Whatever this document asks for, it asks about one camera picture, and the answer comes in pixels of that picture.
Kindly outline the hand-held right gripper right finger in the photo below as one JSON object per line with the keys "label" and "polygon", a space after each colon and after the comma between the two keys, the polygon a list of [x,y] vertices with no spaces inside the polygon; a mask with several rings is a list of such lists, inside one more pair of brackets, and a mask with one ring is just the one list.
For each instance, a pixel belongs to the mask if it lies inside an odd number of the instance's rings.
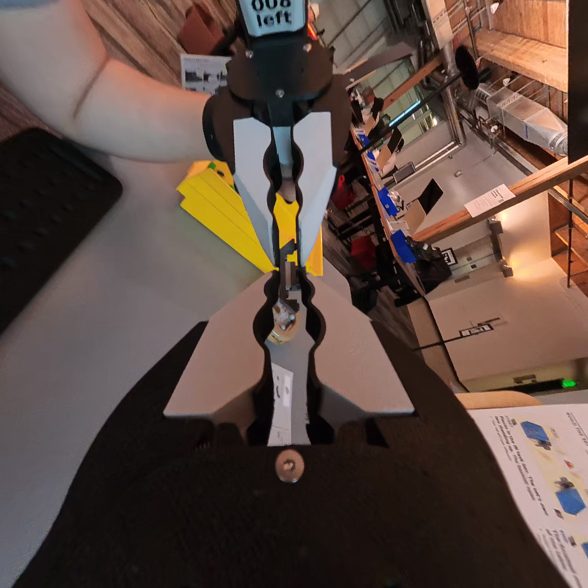
{"label": "hand-held right gripper right finger", "polygon": [[306,385],[310,443],[333,443],[351,422],[414,416],[372,321],[319,278],[303,275],[300,288],[312,339]]}

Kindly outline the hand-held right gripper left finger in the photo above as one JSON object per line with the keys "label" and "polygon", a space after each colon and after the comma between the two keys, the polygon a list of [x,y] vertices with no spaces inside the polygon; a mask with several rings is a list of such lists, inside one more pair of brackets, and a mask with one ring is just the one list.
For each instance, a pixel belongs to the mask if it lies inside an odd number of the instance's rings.
{"label": "hand-held right gripper left finger", "polygon": [[206,323],[165,409],[170,418],[233,424],[267,445],[275,408],[270,352],[278,272],[259,278]]}

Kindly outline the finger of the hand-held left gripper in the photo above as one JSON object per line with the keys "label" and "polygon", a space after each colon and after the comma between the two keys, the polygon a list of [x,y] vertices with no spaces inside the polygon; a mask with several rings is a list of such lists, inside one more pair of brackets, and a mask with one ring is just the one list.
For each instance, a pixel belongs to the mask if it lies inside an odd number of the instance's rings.
{"label": "finger of the hand-held left gripper", "polygon": [[298,262],[305,266],[322,227],[334,187],[332,120],[330,112],[312,112],[293,127],[293,145],[301,169],[295,181],[299,199]]}
{"label": "finger of the hand-held left gripper", "polygon": [[279,180],[272,176],[277,162],[270,126],[253,117],[233,122],[233,179],[254,232],[274,267],[279,266],[279,233],[274,208]]}

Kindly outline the small dark brick assembly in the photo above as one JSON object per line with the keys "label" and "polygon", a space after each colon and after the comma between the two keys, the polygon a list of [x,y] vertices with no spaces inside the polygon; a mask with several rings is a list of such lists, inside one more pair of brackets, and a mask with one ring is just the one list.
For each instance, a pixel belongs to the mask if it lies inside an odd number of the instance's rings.
{"label": "small dark brick assembly", "polygon": [[280,271],[280,289],[279,298],[287,301],[295,292],[301,290],[300,270],[297,262],[285,261],[281,265]]}

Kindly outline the grey desk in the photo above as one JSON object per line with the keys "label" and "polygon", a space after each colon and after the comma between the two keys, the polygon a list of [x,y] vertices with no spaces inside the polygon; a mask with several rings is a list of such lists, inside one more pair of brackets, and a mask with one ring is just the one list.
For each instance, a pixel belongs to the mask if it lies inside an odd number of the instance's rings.
{"label": "grey desk", "polygon": [[123,194],[1,335],[1,587],[38,550],[121,399],[261,277],[180,208],[190,164],[82,151]]}

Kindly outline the red chair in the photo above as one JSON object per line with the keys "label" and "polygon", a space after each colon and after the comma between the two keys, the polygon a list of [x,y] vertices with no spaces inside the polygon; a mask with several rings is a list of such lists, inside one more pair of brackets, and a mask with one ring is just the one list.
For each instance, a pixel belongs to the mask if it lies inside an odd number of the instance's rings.
{"label": "red chair", "polygon": [[330,197],[334,207],[344,211],[355,201],[355,198],[356,195],[352,185],[346,181],[344,175],[339,175],[333,194]]}
{"label": "red chair", "polygon": [[350,256],[367,271],[376,268],[376,244],[371,236],[361,236],[353,239],[350,242]]}

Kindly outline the black wristwatch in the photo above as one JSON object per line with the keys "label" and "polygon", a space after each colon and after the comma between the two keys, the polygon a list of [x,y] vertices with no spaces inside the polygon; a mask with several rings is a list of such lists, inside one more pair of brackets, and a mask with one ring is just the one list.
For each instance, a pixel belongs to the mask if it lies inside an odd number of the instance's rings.
{"label": "black wristwatch", "polygon": [[202,129],[206,145],[214,159],[235,165],[233,137],[233,101],[227,88],[207,100],[202,114]]}

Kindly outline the yellow plastic bin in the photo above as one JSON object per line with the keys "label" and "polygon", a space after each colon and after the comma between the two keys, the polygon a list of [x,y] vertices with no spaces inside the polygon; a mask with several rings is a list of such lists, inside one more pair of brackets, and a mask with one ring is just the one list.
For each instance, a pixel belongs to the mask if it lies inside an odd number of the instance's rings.
{"label": "yellow plastic bin", "polygon": [[[184,211],[263,273],[276,269],[254,232],[226,163],[217,160],[193,162],[176,189],[183,197],[180,205]],[[298,209],[297,203],[287,203],[276,194],[274,212],[280,247],[295,239]],[[314,276],[323,275],[322,230],[319,230],[305,268]]]}

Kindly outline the brick instruction booklet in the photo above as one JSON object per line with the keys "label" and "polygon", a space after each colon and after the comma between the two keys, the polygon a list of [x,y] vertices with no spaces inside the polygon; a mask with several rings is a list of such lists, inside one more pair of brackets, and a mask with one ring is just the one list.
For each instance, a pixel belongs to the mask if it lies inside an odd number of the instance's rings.
{"label": "brick instruction booklet", "polygon": [[273,378],[273,417],[268,446],[288,446],[292,443],[293,373],[275,363]]}

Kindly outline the white printed instruction sheet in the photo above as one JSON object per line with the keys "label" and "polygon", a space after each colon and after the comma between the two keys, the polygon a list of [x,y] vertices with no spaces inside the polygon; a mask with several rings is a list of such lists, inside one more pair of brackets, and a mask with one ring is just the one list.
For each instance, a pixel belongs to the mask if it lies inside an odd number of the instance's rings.
{"label": "white printed instruction sheet", "polygon": [[527,527],[568,587],[587,587],[587,404],[470,411]]}

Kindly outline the white paper sign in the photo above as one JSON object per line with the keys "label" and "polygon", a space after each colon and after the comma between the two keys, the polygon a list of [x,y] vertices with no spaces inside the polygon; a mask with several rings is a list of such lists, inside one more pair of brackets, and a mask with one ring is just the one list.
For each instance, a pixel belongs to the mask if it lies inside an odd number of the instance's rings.
{"label": "white paper sign", "polygon": [[505,184],[501,184],[485,194],[465,203],[465,209],[472,218],[479,217],[482,214],[495,209],[497,206],[510,201],[515,198],[515,196],[516,195]]}

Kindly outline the black pole with disc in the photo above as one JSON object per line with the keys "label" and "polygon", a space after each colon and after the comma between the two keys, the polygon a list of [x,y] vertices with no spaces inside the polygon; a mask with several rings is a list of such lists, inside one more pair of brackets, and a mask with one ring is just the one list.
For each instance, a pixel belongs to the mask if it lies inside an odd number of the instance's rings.
{"label": "black pole with disc", "polygon": [[455,64],[457,72],[447,77],[444,82],[439,85],[433,92],[431,92],[426,98],[420,99],[409,107],[404,113],[393,119],[385,128],[375,134],[371,140],[368,141],[358,151],[358,156],[372,150],[379,142],[390,137],[393,132],[405,121],[412,117],[419,109],[422,109],[425,105],[430,103],[432,100],[440,96],[445,90],[454,87],[459,81],[470,91],[474,91],[479,86],[479,72],[476,66],[476,61],[471,55],[469,50],[464,46],[460,45],[454,53]]}

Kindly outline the black studded baseplate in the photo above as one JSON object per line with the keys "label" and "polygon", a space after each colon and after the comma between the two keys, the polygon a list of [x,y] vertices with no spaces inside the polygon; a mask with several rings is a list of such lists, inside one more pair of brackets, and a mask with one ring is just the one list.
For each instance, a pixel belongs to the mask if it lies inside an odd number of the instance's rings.
{"label": "black studded baseplate", "polygon": [[1,333],[122,193],[114,175],[44,129],[1,141]]}

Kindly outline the large black panel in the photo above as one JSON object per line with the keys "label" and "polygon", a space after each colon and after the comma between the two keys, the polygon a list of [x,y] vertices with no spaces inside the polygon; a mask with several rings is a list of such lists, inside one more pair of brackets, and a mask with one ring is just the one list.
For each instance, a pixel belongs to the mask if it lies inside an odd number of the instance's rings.
{"label": "large black panel", "polygon": [[587,156],[587,1],[568,2],[569,163]]}

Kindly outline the wall lamp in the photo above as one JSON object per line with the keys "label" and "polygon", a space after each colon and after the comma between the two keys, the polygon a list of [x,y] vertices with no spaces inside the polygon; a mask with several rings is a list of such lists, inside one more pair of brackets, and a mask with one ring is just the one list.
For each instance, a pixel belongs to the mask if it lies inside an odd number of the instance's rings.
{"label": "wall lamp", "polygon": [[502,252],[502,243],[500,236],[503,234],[501,221],[496,217],[488,219],[488,229],[490,232],[490,242],[492,245],[493,255],[504,277],[512,277],[513,269],[509,266]]}

